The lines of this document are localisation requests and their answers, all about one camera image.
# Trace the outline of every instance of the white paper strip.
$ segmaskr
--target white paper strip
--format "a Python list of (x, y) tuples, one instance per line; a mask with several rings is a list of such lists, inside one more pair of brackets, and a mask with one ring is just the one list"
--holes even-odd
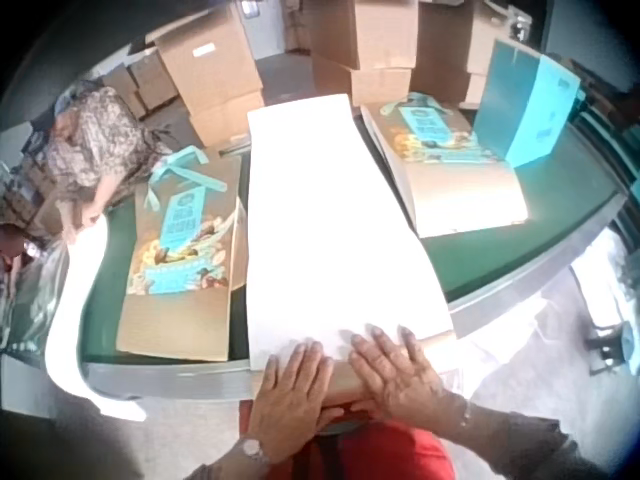
[(371, 158), (346, 95), (249, 113), (251, 368), (319, 340), (346, 358), (368, 324), (398, 340), (452, 329), (435, 272)]
[(82, 311), (100, 269), (108, 238), (107, 219), (101, 215), (93, 227), (78, 233), (74, 245), (68, 246), (69, 269), (51, 322), (44, 361), (51, 380), (65, 392), (90, 400), (103, 415), (143, 421), (146, 413), (137, 403), (107, 398), (91, 390), (78, 364)]

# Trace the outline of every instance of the watch face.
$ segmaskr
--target watch face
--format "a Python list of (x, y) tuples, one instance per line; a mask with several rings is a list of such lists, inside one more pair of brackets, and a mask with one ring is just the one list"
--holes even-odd
[(253, 438), (248, 438), (242, 444), (242, 450), (247, 455), (254, 457), (260, 454), (260, 442), (254, 440)]

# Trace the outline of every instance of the patterned shirt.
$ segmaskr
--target patterned shirt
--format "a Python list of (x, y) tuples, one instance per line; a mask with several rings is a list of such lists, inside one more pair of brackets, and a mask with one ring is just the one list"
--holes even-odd
[(141, 125), (111, 87), (88, 94), (73, 106), (78, 128), (71, 141), (52, 136), (47, 160), (60, 189), (59, 201), (81, 199), (83, 189), (95, 189), (103, 175), (125, 175), (111, 199), (116, 203), (145, 181), (162, 156), (171, 150)]

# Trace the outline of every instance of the hand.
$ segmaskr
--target hand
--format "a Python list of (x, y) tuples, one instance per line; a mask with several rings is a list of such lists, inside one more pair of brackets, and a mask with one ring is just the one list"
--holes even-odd
[(351, 410), (390, 416), (440, 434), (450, 419), (447, 404), (453, 394), (444, 388), (415, 335), (406, 328), (402, 334), (408, 357), (377, 327), (373, 329), (374, 342), (353, 336), (349, 363), (373, 400), (357, 402)]
[(260, 442), (271, 463), (297, 453), (315, 434), (344, 414), (341, 408), (321, 410), (333, 362), (322, 344), (298, 345), (282, 374), (271, 356), (249, 420), (247, 437)]
[(90, 227), (94, 223), (104, 210), (104, 206), (102, 204), (96, 202), (85, 203), (82, 206), (82, 225), (85, 227)]
[(76, 229), (73, 225), (67, 225), (62, 228), (62, 238), (67, 245), (73, 245), (76, 243)]

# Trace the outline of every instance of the woman's left hand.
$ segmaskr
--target woman's left hand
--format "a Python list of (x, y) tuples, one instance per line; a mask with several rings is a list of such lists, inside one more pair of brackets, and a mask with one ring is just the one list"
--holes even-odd
[(90, 227), (98, 217), (102, 215), (104, 211), (104, 206), (97, 204), (96, 202), (85, 203), (82, 206), (82, 225), (85, 227)]
[(342, 408), (321, 411), (333, 362), (324, 357), (322, 344), (301, 344), (284, 371), (275, 357), (269, 359), (262, 387), (253, 404), (247, 437), (260, 442), (271, 463), (297, 453), (315, 434), (344, 414)]

